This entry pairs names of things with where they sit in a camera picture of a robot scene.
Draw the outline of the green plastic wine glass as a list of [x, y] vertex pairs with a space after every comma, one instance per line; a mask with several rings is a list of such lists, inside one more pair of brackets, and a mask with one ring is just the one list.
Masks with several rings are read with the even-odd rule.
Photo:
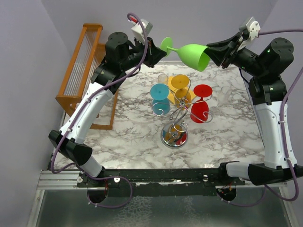
[[187, 44], [177, 49], [173, 47], [172, 38], [165, 37], [160, 44], [160, 49], [167, 55], [176, 52], [186, 66], [199, 72], [204, 71], [210, 62], [210, 57], [205, 52], [208, 47], [204, 45]]

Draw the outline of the yellow plastic wine glass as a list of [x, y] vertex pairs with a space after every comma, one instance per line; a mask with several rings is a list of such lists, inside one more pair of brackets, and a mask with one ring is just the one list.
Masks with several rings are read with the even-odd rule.
[[176, 105], [184, 103], [185, 107], [190, 107], [192, 98], [188, 88], [189, 83], [190, 79], [184, 74], [178, 74], [171, 80], [171, 85], [176, 89], [174, 93], [174, 101]]

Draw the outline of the blue plastic wine glass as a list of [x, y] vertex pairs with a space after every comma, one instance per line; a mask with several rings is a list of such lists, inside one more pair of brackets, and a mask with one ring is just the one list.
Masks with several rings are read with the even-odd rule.
[[170, 102], [168, 100], [169, 89], [165, 84], [153, 85], [150, 89], [152, 101], [152, 111], [157, 116], [166, 115], [170, 111]]

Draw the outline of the red plastic wine glass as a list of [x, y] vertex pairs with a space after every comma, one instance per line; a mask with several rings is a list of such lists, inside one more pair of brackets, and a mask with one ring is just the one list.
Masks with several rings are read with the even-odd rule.
[[210, 97], [213, 93], [212, 88], [209, 85], [200, 84], [195, 86], [194, 94], [199, 97], [191, 107], [191, 120], [195, 123], [204, 123], [208, 120], [209, 106], [206, 102], [206, 98]]

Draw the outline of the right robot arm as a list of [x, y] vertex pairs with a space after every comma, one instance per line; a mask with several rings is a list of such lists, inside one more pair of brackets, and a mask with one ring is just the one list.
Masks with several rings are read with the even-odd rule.
[[263, 185], [302, 177], [303, 167], [297, 164], [292, 151], [287, 110], [280, 110], [288, 91], [280, 75], [294, 60], [294, 46], [289, 40], [278, 37], [257, 55], [247, 48], [241, 49], [241, 44], [241, 34], [237, 33], [227, 40], [207, 44], [205, 53], [217, 66], [225, 69], [233, 64], [252, 76], [248, 89], [265, 158], [263, 163], [221, 163], [217, 179], [223, 185], [230, 184], [236, 177]]

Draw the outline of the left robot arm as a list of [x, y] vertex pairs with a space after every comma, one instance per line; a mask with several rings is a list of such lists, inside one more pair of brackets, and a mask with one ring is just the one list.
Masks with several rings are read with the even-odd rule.
[[102, 107], [125, 81], [126, 72], [138, 70], [141, 64], [153, 68], [167, 54], [156, 47], [150, 37], [132, 43], [123, 32], [112, 33], [105, 44], [105, 57], [94, 70], [85, 96], [68, 122], [60, 130], [52, 130], [49, 140], [63, 156], [73, 161], [88, 175], [95, 187], [104, 182], [103, 166], [84, 144], [86, 135]]

